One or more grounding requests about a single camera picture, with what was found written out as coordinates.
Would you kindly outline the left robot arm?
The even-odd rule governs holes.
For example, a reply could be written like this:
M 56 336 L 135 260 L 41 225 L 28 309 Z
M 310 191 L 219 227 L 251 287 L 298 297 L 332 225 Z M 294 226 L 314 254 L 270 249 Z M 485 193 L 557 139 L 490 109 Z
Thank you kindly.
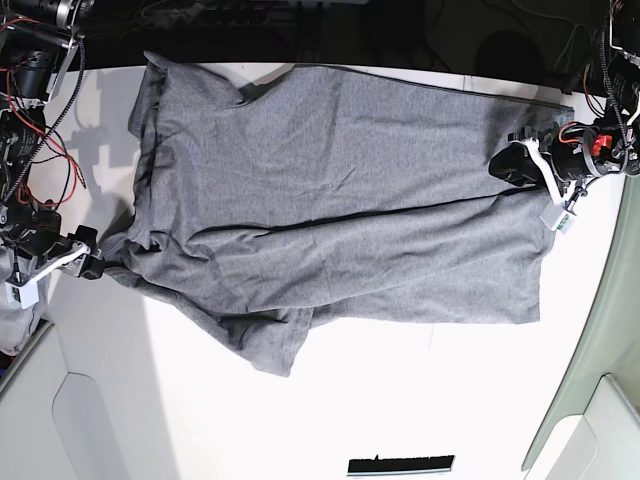
M 639 3 L 611 1 L 580 80 L 592 123 L 525 126 L 489 162 L 489 174 L 515 187 L 547 190 L 541 219 L 561 230 L 578 200 L 606 176 L 639 175 Z

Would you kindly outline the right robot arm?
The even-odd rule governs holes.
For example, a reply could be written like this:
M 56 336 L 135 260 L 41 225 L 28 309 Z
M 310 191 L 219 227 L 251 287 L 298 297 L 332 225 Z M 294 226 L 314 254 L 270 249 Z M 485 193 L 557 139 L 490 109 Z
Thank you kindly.
M 104 261 L 95 229 L 61 233 L 60 206 L 85 183 L 77 161 L 48 123 L 45 105 L 57 94 L 72 61 L 86 65 L 83 28 L 91 1 L 4 1 L 1 4 L 1 243 L 37 267 L 79 251 L 61 265 L 65 273 L 97 280 Z M 58 198 L 41 201 L 28 186 L 29 174 L 47 149 L 67 165 Z

